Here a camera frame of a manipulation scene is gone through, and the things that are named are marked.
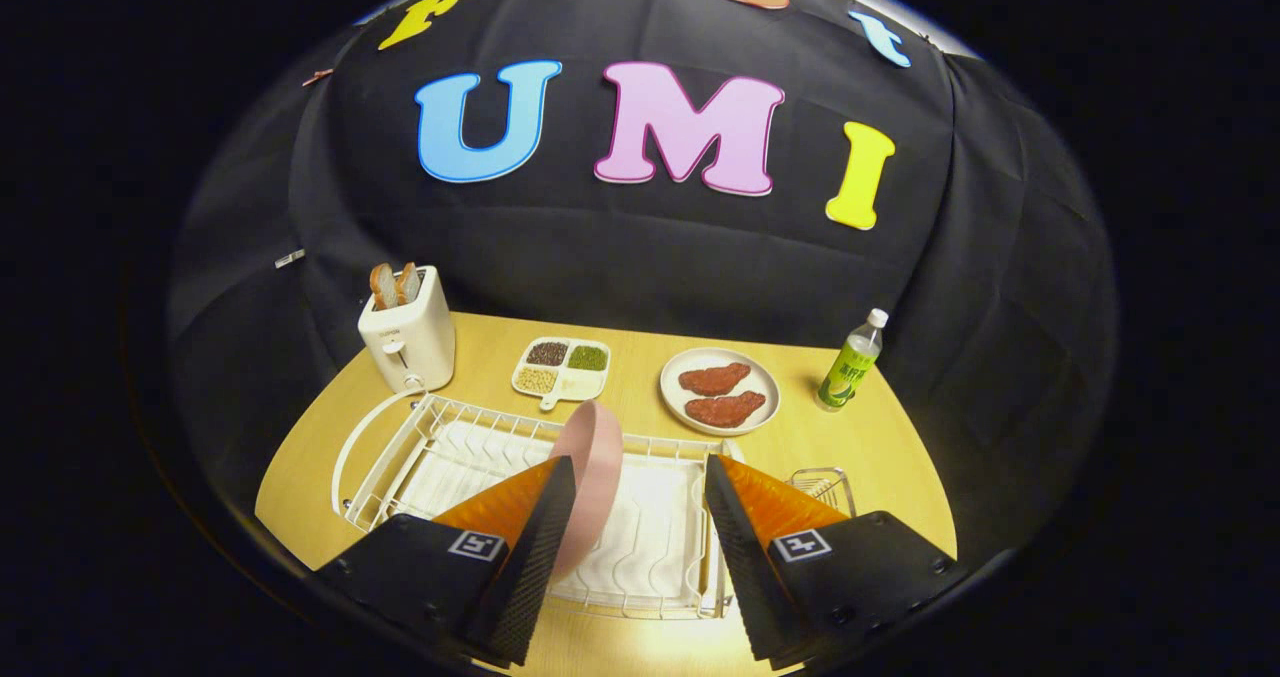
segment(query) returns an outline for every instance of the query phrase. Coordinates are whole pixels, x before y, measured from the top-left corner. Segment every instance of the toaster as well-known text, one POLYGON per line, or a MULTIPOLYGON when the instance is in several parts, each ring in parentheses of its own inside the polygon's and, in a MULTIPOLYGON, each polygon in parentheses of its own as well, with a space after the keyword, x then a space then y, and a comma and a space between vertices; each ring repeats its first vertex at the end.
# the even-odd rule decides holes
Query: toaster
POLYGON ((413 302, 375 311, 370 294, 360 314, 360 335, 393 393, 435 390, 453 378, 456 334, 439 271, 417 273, 422 285, 413 302))

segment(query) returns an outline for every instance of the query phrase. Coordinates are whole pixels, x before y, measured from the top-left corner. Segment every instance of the toast slice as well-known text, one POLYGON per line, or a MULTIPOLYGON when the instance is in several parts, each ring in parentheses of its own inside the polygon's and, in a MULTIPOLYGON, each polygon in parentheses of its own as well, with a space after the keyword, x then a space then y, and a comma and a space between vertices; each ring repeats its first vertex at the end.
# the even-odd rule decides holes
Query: toast slice
POLYGON ((406 264, 401 276, 396 280, 396 303, 407 305, 417 298, 417 291, 422 288, 422 278, 417 273, 417 264, 406 264))
POLYGON ((374 311, 396 307, 396 276, 389 264, 379 264, 369 275, 369 289, 374 293, 374 311))

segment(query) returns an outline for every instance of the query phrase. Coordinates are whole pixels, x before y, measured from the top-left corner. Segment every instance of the meat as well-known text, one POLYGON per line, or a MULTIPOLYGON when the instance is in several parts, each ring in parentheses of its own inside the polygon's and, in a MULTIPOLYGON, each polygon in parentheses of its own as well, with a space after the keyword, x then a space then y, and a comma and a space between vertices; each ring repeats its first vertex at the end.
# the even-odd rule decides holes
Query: meat
POLYGON ((728 394, 750 372, 751 369, 745 363, 727 363, 723 367, 681 372, 680 385, 694 394, 722 395, 728 394))
POLYGON ((745 392, 740 395, 713 395, 713 398, 690 399, 685 403, 685 413, 698 418, 703 425, 713 427, 737 427, 753 412, 764 404, 760 393, 745 392))

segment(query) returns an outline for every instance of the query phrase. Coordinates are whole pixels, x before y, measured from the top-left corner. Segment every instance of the wire basket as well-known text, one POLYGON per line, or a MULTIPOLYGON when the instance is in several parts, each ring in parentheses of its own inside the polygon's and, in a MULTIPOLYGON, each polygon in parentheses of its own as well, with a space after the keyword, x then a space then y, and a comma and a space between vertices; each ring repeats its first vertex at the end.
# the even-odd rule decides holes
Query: wire basket
MULTIPOLYGON (((365 532, 398 513, 434 518, 547 459, 561 427, 425 395, 338 511, 365 532)), ((742 459, 724 440, 623 435, 604 532, 580 567, 550 586, 548 607, 639 619, 722 617, 731 595, 703 500, 709 454, 742 459)), ((335 466, 335 490, 343 463, 335 466)))
POLYGON ((787 484, 850 517, 858 517, 854 509, 854 491, 849 486, 849 476, 844 468, 796 468, 787 484))

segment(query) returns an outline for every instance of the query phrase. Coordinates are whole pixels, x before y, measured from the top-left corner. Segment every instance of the green tea bottle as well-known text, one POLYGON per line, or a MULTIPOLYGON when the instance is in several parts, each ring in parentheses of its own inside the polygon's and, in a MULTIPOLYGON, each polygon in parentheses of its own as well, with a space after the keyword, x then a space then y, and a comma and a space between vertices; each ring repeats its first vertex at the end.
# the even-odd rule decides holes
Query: green tea bottle
POLYGON ((867 316, 865 325, 849 333, 836 363, 832 363, 827 379, 818 386, 818 407, 836 412, 852 398, 858 385, 883 349, 881 333, 887 323, 888 314, 882 308, 873 308, 867 316))

